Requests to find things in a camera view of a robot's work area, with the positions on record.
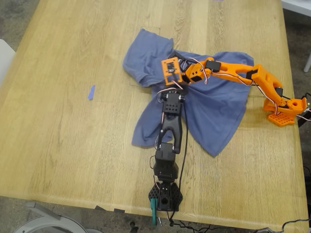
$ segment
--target orange base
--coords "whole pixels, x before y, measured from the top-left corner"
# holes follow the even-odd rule
[[[295,123],[295,119],[293,115],[280,113],[275,115],[274,113],[268,115],[268,120],[275,123],[278,126],[292,125]]]

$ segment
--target blue tape piece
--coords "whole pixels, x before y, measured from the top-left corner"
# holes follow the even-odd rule
[[[89,94],[88,94],[88,100],[92,100],[93,99],[93,96],[94,96],[94,91],[95,91],[95,85],[93,85],[89,91]]]

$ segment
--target white wire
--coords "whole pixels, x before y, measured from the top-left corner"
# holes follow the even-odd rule
[[[180,89],[182,89],[183,90],[183,88],[177,83],[177,82],[175,82],[174,80],[172,80]]]
[[[244,83],[243,82],[243,80],[242,79],[240,79],[239,78],[239,76],[235,76],[235,75],[232,75],[232,74],[226,74],[226,73],[216,73],[216,72],[213,72],[214,74],[223,74],[223,75],[229,75],[229,76],[232,76],[232,77],[235,77],[235,78],[238,78],[239,79],[239,81],[242,83],[242,84],[244,84],[244,85],[246,85],[246,86],[251,86],[253,83],[254,83],[254,80],[252,80],[252,82],[251,82],[251,84],[246,84],[246,83]]]
[[[279,113],[277,112],[277,109],[278,109],[278,107],[277,107],[277,104],[272,100],[272,99],[270,99],[269,97],[267,97],[267,95],[264,93],[264,91],[257,85],[257,83],[255,83],[255,85],[256,85],[256,87],[259,89],[259,91],[268,99],[268,100],[270,100],[273,104],[274,104],[274,106],[276,107],[276,111],[275,111],[275,115],[278,115]]]
[[[159,103],[162,103],[162,102],[160,102],[160,101],[157,99],[158,94],[160,94],[160,93],[163,92],[163,91],[169,91],[169,90],[177,90],[177,89],[176,89],[175,87],[170,87],[170,88],[166,88],[166,89],[160,90],[160,91],[156,94],[156,96],[155,96],[156,101],[159,102]]]
[[[157,186],[157,188],[160,190],[159,186],[158,186],[157,183],[156,183],[155,176],[154,176],[154,182],[155,182],[155,185]]]
[[[302,119],[304,119],[304,120],[307,120],[307,121],[311,121],[311,119],[306,119],[305,117],[303,117],[303,116],[300,116],[300,115],[296,115],[297,117],[300,117],[300,118],[302,118]]]
[[[159,135],[156,137],[156,139],[155,139],[155,144],[154,144],[154,146],[155,146],[155,150],[156,150],[156,141],[157,141],[157,139],[159,138]]]
[[[183,63],[183,69],[184,69],[184,64],[185,64],[185,62],[186,62],[187,60],[194,60],[196,63],[199,63],[199,64],[201,65],[202,69],[201,69],[200,71],[202,71],[203,74],[204,74],[204,77],[205,77],[204,83],[205,83],[205,85],[206,85],[206,84],[208,83],[207,79],[209,78],[209,76],[206,75],[206,72],[205,72],[205,70],[204,70],[204,66],[202,65],[202,63],[199,62],[198,60],[192,58],[192,57],[189,57],[189,58],[187,58],[187,59],[184,61],[184,63]]]

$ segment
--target wire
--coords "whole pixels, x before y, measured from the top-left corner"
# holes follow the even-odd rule
[[[174,80],[172,80],[180,89],[182,89],[183,90],[183,88],[176,82],[176,81],[174,81]]]
[[[155,147],[155,150],[157,150],[156,149],[156,141],[157,141],[157,139],[159,138],[159,135],[156,137],[156,139],[155,139],[155,143],[154,143],[154,147]]]
[[[150,166],[151,169],[154,169],[154,168],[151,166],[151,158],[152,158],[152,157],[155,157],[155,155],[150,156],[150,159],[149,159],[149,166]]]
[[[180,228],[187,228],[187,229],[193,230],[193,232],[201,232],[202,230],[206,230],[205,232],[207,232],[207,231],[210,229],[210,226],[211,226],[211,225],[209,225],[208,227],[203,227],[203,228],[197,230],[197,229],[194,229],[194,228],[191,227],[191,226],[186,226],[186,224],[183,223],[183,222],[180,221],[180,220],[179,220],[179,222],[180,222],[183,226],[181,226],[181,225],[178,224],[178,223],[174,223],[174,225],[177,225],[177,226],[179,226]]]
[[[282,96],[283,98],[286,98],[286,99],[288,99],[288,100],[290,100],[291,98],[288,98],[288,97],[286,97],[286,96]]]
[[[296,115],[296,117],[300,117],[300,118],[302,118],[302,119],[304,119],[304,120],[306,120],[306,121],[311,121],[311,119],[306,119],[305,117],[300,116],[300,115]]]
[[[181,172],[180,172],[180,177],[179,177],[179,190],[181,188],[181,179],[183,177],[183,171],[184,171],[184,166],[185,166],[185,160],[186,160],[186,154],[187,154],[187,144],[188,144],[188,119],[187,119],[187,111],[186,111],[186,104],[185,102],[183,103],[184,105],[184,112],[185,112],[185,122],[186,122],[186,145],[185,145],[185,154],[184,154],[184,160],[183,160],[183,164],[181,166]],[[170,222],[172,222],[173,216],[175,214],[176,211],[176,206],[174,207],[174,211],[169,219]]]
[[[205,83],[205,85],[207,85],[207,84],[208,84],[208,78],[209,78],[209,77],[207,76],[207,74],[206,74],[206,72],[205,72],[205,68],[204,68],[204,66],[202,65],[202,63],[199,62],[198,60],[192,58],[192,57],[189,57],[189,58],[187,58],[187,59],[184,61],[184,63],[183,63],[183,69],[184,69],[184,64],[185,64],[185,62],[186,62],[187,60],[193,60],[193,61],[195,61],[196,63],[199,63],[199,64],[201,65],[202,69],[200,69],[200,71],[203,72],[204,77],[205,77],[204,83]]]
[[[208,230],[215,230],[215,229],[226,229],[226,228],[232,228],[232,227],[215,227],[215,228],[211,228],[211,224],[208,226],[208,227],[203,227],[199,230],[191,227],[191,226],[186,226],[185,223],[183,223],[182,221],[179,220],[179,222],[183,225],[180,225],[179,223],[174,223],[173,222],[173,225],[176,225],[176,226],[179,226],[180,228],[186,228],[186,229],[189,229],[189,230],[192,230],[194,233],[195,232],[198,232],[198,233],[206,233]]]
[[[269,97],[267,97],[267,95],[264,93],[264,91],[257,85],[257,83],[255,83],[256,87],[258,88],[258,90],[268,99],[270,100],[276,107],[276,111],[275,111],[275,115],[278,115],[279,113],[277,113],[277,110],[278,110],[278,107],[277,107],[277,104],[272,100],[270,99]]]
[[[307,166],[303,166],[303,168],[305,168],[306,170],[308,170],[309,176],[311,176],[311,171],[310,171],[310,169],[309,169]]]
[[[294,222],[304,222],[304,221],[310,221],[311,220],[311,215],[308,219],[297,219],[297,220],[293,220],[293,221],[288,221],[288,222],[285,222],[283,225],[282,225],[282,231],[281,232],[284,232],[284,227],[289,224],[289,223],[294,223]]]
[[[156,183],[155,176],[154,176],[154,182],[155,182],[155,185],[156,185],[156,187],[158,188],[158,190],[160,190],[159,186],[158,186],[157,183]]]
[[[224,75],[229,75],[229,76],[232,76],[232,77],[238,78],[238,79],[239,79],[239,81],[240,81],[242,84],[246,85],[246,86],[252,86],[252,84],[254,83],[254,80],[252,80],[251,84],[247,84],[247,83],[245,83],[242,79],[240,79],[240,78],[239,78],[239,76],[235,76],[235,75],[232,75],[232,74],[227,74],[227,73],[219,73],[219,72],[213,72],[213,73],[214,73],[214,74],[224,74]]]
[[[159,103],[162,103],[162,102],[160,102],[160,101],[157,99],[158,94],[160,94],[160,93],[163,92],[163,91],[169,91],[169,90],[177,90],[177,89],[176,89],[175,87],[170,87],[170,88],[166,88],[166,89],[163,89],[163,90],[158,91],[158,93],[157,93],[156,96],[155,96],[156,101],[158,101]]]

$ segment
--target black cable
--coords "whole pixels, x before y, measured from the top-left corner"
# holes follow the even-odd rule
[[[303,168],[305,168],[306,170],[308,170],[309,176],[311,176],[311,171],[310,171],[310,169],[309,169],[307,166],[303,166]]]
[[[149,166],[150,166],[150,168],[153,170],[154,168],[151,166],[151,158],[152,158],[152,157],[155,157],[155,155],[150,156],[150,159],[149,159]]]
[[[293,221],[288,221],[288,222],[285,222],[283,225],[282,225],[282,231],[281,232],[284,232],[284,227],[286,226],[286,224],[289,224],[289,223],[294,223],[294,222],[304,222],[304,221],[310,221],[311,220],[311,215],[308,219],[297,219],[297,220],[293,220]]]
[[[256,84],[252,84],[251,86],[256,86]],[[309,94],[310,95],[310,94]],[[311,95],[310,95],[311,96]],[[286,96],[282,96],[283,98],[286,98],[286,99],[288,99],[288,100],[290,100],[291,98],[288,98],[288,97],[286,97]]]
[[[198,232],[198,233],[202,233],[202,232],[201,232],[202,230],[206,230],[205,232],[207,232],[207,231],[210,229],[210,226],[211,226],[211,225],[209,225],[208,227],[203,227],[203,228],[197,230],[197,229],[194,229],[194,228],[191,227],[191,226],[186,226],[186,224],[183,223],[182,221],[179,221],[179,222],[180,222],[181,224],[183,224],[183,226],[181,226],[179,223],[174,223],[174,225],[177,225],[177,226],[179,226],[180,228],[187,228],[187,229],[189,229],[189,230],[193,230],[193,232]]]
[[[181,187],[181,178],[183,177],[183,171],[184,171],[184,165],[185,165],[185,160],[186,160],[186,154],[187,154],[187,144],[188,144],[188,119],[187,119],[187,111],[186,111],[186,104],[185,102],[183,103],[184,105],[184,112],[185,112],[185,122],[186,122],[186,146],[185,146],[185,154],[184,154],[184,160],[183,160],[183,164],[181,166],[181,172],[180,172],[180,177],[179,177],[179,191],[180,191],[180,187]],[[172,218],[175,214],[176,211],[176,206],[174,207],[174,211],[171,215],[171,217],[169,218],[169,221],[172,222]]]
[[[189,230],[192,230],[194,233],[198,232],[198,233],[206,233],[208,230],[215,230],[215,229],[225,229],[225,228],[232,228],[232,227],[215,227],[215,228],[211,228],[211,224],[208,227],[203,227],[199,230],[191,227],[191,226],[186,226],[185,223],[183,223],[182,221],[179,220],[179,222],[183,225],[180,225],[179,223],[174,223],[174,225],[179,226],[180,228],[187,228]]]
[[[290,98],[288,98],[288,97],[286,97],[286,96],[282,96],[283,98],[286,98],[286,99],[288,99],[288,100],[290,100]]]

